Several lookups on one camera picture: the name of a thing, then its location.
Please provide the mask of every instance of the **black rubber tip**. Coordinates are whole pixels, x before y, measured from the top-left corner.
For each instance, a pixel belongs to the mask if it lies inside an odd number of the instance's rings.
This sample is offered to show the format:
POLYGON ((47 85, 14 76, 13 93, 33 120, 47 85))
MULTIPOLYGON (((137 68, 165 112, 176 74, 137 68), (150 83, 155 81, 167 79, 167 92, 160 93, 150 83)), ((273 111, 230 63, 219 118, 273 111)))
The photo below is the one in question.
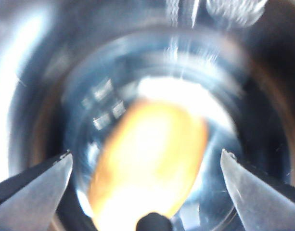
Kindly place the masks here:
POLYGON ((172 231, 172 224, 169 219, 158 214, 150 213, 141 218, 137 223, 136 231, 172 231))

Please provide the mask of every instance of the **blurry object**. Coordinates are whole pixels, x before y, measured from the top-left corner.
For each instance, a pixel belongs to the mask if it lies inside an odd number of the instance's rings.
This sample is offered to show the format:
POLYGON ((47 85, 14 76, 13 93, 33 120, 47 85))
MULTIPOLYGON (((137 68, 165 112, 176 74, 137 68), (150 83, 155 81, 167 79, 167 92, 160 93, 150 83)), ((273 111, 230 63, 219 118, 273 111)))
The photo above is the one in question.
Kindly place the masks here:
MULTIPOLYGON (((225 150, 221 154, 221 168, 246 231, 295 231, 295 203, 292 197, 289 199, 279 193, 239 164, 234 154, 225 150)), ((289 185, 286 187, 286 191, 295 197, 295 189, 289 185)))
POLYGON ((68 185, 72 164, 72 155, 67 153, 1 182, 0 231, 47 230, 68 185))
POLYGON ((267 0, 207 0, 209 14, 227 27, 253 25, 263 14, 267 0))
POLYGON ((191 192, 170 218, 174 230, 243 229, 222 148, 295 186, 295 5, 269 0, 252 26, 226 30, 236 24, 206 4, 0 0, 0 182, 71 149, 73 174, 55 218, 62 230, 95 231, 87 191, 104 143, 138 87, 170 90, 145 82, 163 77, 208 93, 192 97, 209 115, 208 141, 191 192), (110 120, 97 120, 103 115, 110 120))
POLYGON ((134 103, 106 140, 91 180, 96 227, 134 231, 150 212, 172 217, 192 188, 206 141, 199 115, 162 101, 134 103))

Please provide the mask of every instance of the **white light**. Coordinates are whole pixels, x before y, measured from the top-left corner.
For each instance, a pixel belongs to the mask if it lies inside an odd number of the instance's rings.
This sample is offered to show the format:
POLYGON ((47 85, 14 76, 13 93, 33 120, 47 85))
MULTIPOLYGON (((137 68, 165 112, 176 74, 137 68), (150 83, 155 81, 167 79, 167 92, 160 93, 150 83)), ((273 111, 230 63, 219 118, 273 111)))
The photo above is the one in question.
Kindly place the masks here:
POLYGON ((138 92, 142 98, 174 103, 191 114, 208 118, 234 132, 228 113, 200 84, 173 77, 144 78, 139 83, 138 92))
POLYGON ((15 22, 18 23, 17 30, 8 33, 7 39, 10 39, 0 40, 0 49, 7 47, 4 53, 0 51, 0 182, 9 177, 8 140, 10 134, 7 124, 9 107, 17 85, 22 84, 27 87, 28 83, 21 81, 19 76, 49 29, 48 13, 48 7, 41 11, 26 12, 24 18, 21 18, 24 22, 18 19, 18 22, 15 22))

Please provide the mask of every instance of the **silver metal surface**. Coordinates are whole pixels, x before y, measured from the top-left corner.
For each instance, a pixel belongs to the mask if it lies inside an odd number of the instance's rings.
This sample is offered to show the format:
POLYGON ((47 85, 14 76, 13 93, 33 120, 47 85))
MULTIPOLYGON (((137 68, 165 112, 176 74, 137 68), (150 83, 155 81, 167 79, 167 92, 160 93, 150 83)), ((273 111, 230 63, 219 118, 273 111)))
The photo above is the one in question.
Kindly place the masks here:
POLYGON ((246 231, 295 231, 295 204, 222 150, 221 169, 246 231))
POLYGON ((85 193, 97 156, 129 104, 154 87, 172 100, 188 95, 182 103, 201 108, 209 127, 174 229, 243 230, 222 148, 295 186, 295 6, 269 0, 238 29, 210 14, 199 0, 0 0, 0 181, 70 149, 57 216, 67 231, 95 230, 85 193), (174 96, 160 79, 198 91, 174 96))
POLYGON ((0 231, 47 230, 72 170, 72 155, 58 161, 0 205, 0 231))

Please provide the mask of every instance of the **orange light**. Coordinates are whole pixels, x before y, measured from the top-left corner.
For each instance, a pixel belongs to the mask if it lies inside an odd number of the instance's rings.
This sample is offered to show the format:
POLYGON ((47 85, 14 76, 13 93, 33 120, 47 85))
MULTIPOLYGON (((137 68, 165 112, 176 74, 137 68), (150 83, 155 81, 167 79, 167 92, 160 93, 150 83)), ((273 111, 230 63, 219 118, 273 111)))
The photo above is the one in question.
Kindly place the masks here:
POLYGON ((150 212, 173 216, 207 142, 204 120, 170 103, 138 101, 104 145, 89 190, 99 231, 134 231, 150 212))

